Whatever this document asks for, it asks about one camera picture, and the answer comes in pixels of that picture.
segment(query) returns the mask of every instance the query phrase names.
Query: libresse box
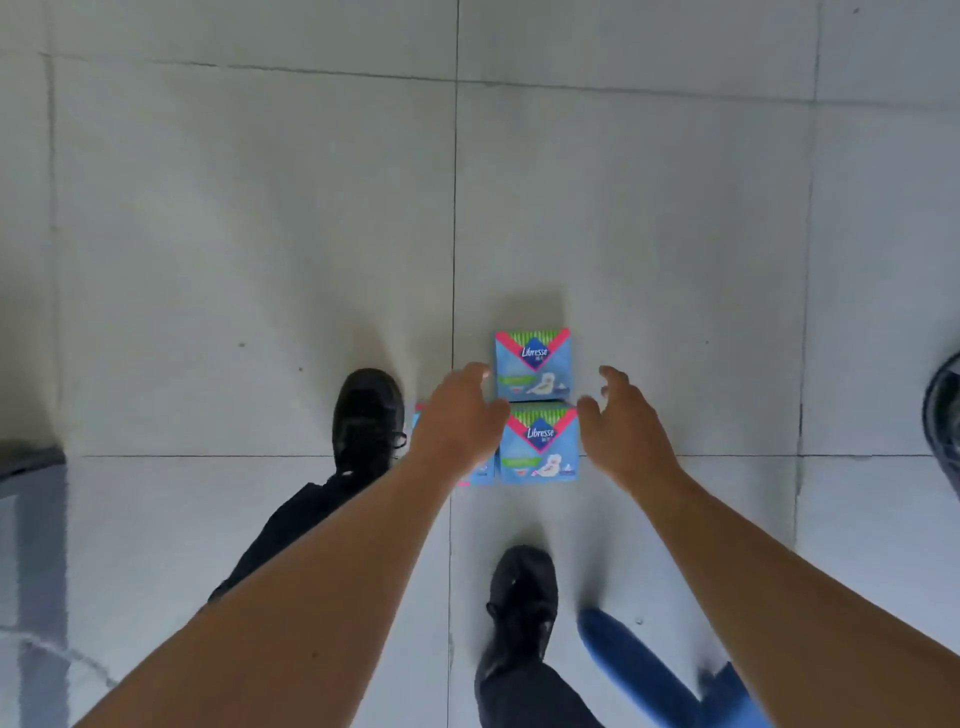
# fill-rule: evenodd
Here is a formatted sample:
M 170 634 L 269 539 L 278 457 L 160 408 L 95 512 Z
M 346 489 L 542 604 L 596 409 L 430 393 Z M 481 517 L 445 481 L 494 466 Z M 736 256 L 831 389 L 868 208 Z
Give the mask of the libresse box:
M 512 404 L 510 409 L 500 439 L 500 479 L 515 484 L 576 480 L 577 410 L 560 401 Z
M 411 434 L 413 434 L 414 428 L 417 426 L 417 420 L 420 419 L 420 411 L 422 409 L 422 404 L 418 404 L 414 409 L 414 421 L 410 426 Z M 457 485 L 492 485 L 494 482 L 496 482 L 495 455 L 491 455 L 489 460 L 474 468 L 473 472 L 468 475 L 466 479 L 457 483 Z
M 498 331 L 496 395 L 509 401 L 566 400 L 573 389 L 570 329 Z

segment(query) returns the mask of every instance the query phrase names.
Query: tile floor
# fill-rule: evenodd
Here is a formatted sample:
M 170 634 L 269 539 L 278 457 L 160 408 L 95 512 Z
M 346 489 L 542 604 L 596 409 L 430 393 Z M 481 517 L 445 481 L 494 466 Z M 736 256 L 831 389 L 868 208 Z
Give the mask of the tile floor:
M 960 650 L 960 502 L 918 424 L 960 349 L 960 11 L 904 8 L 4 3 L 0 439 L 70 454 L 71 646 L 119 678 L 189 619 L 329 475 L 350 369 L 413 402 L 495 328 L 567 324 L 579 392 L 628 369 L 713 492 Z M 578 604 L 687 682 L 723 660 L 584 470 L 457 491 L 358 726 L 476 724 L 483 591 L 519 539 L 557 560 L 548 660 L 611 728 L 643 723 Z M 103 687 L 70 680 L 76 719 Z

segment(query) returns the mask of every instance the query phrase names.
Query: sanitary pad image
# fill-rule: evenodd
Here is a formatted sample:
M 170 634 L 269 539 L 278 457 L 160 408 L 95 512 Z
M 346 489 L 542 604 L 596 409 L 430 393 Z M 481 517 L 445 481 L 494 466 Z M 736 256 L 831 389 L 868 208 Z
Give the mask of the sanitary pad image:
M 570 329 L 498 331 L 496 395 L 509 401 L 566 400 L 573 388 Z
M 576 480 L 577 410 L 565 402 L 512 404 L 497 455 L 504 483 Z
M 410 427 L 411 435 L 413 434 L 414 428 L 417 426 L 417 420 L 420 419 L 420 411 L 423 409 L 422 404 L 418 404 L 414 409 L 414 421 Z M 464 480 L 461 480 L 457 485 L 491 485 L 496 481 L 496 466 L 495 466 L 495 456 L 491 455 L 489 460 L 478 465 L 473 469 L 473 472 L 467 476 Z

